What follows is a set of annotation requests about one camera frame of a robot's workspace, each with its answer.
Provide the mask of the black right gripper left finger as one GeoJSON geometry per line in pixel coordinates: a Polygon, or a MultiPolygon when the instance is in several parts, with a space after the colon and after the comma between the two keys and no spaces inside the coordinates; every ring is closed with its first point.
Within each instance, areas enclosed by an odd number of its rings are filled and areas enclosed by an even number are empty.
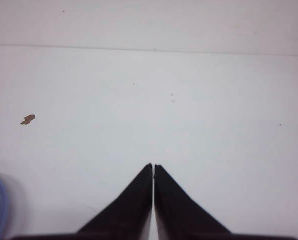
{"type": "Polygon", "coordinates": [[[152,165],[147,164],[126,189],[78,233],[141,235],[152,208],[152,165]]]}

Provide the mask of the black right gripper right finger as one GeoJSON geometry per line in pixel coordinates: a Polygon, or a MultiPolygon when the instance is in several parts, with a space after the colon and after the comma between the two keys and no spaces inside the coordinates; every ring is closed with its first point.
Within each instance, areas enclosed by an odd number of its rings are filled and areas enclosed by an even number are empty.
{"type": "Polygon", "coordinates": [[[154,166],[154,206],[167,235],[230,235],[161,166],[154,166]]]}

